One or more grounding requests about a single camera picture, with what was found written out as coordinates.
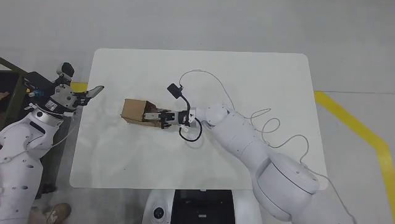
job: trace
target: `black device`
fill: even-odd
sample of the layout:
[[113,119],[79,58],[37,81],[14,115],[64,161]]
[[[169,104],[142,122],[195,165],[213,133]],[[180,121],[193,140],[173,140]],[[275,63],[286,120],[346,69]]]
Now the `black device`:
[[235,224],[232,190],[175,191],[171,224]]

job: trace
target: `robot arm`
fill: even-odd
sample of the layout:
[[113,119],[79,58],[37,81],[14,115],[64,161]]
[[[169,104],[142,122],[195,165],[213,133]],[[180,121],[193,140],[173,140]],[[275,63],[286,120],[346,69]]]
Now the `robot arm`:
[[37,72],[25,76],[23,84],[32,102],[29,108],[34,110],[0,131],[0,223],[27,223],[43,172],[40,158],[55,145],[53,137],[63,116],[72,116],[77,106],[87,105],[104,88],[74,93],[71,65],[62,64],[57,73],[55,82]]
[[[168,90],[175,98],[182,97],[182,87],[170,85]],[[353,223],[338,204],[318,190],[319,182],[308,169],[268,147],[236,111],[214,105],[205,111],[189,107],[187,111],[167,113],[177,117],[169,120],[169,125],[195,127],[195,121],[200,120],[218,143],[248,168],[258,203],[275,218],[293,224]],[[150,117],[152,114],[145,115],[146,119]]]

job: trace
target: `gray floor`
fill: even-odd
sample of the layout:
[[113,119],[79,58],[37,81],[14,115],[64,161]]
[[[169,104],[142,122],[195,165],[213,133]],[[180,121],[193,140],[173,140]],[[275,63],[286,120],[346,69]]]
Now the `gray floor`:
[[[393,1],[0,0],[0,57],[51,79],[69,61],[75,81],[88,81],[99,48],[304,53],[314,90],[371,93],[330,96],[381,136],[394,156]],[[350,211],[359,223],[391,223],[375,151],[317,110],[328,174]],[[138,223],[148,191],[70,187],[74,145],[70,137],[59,191],[47,200],[72,203],[69,223]]]

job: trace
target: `white table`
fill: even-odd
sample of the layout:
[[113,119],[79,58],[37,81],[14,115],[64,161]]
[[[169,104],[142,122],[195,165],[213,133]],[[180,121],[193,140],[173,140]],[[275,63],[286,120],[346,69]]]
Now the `white table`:
[[[105,88],[84,107],[70,184],[77,188],[251,189],[248,170],[209,134],[203,132],[191,144],[179,137],[176,128],[129,125],[120,117],[125,98],[185,109],[185,103],[174,99],[167,86],[178,84],[179,77],[192,69],[207,70],[221,79],[236,110],[244,115],[272,108],[255,121],[261,127],[269,118],[281,120],[280,129],[265,138],[274,145],[298,133],[305,135],[310,152],[304,162],[326,175],[305,55],[99,49],[88,88]],[[230,105],[220,84],[208,74],[190,73],[181,83],[192,106]],[[305,150],[301,138],[278,149],[296,160]],[[326,181],[319,179],[321,188],[326,188]]]

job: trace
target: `yellow floor marking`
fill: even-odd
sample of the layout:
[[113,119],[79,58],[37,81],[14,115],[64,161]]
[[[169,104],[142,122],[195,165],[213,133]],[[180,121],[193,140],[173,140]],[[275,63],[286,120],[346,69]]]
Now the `yellow floor marking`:
[[393,215],[393,221],[395,222],[395,168],[388,144],[349,112],[344,110],[324,92],[315,91],[314,96],[317,103],[326,108],[376,150],[385,188],[387,190],[389,206]]

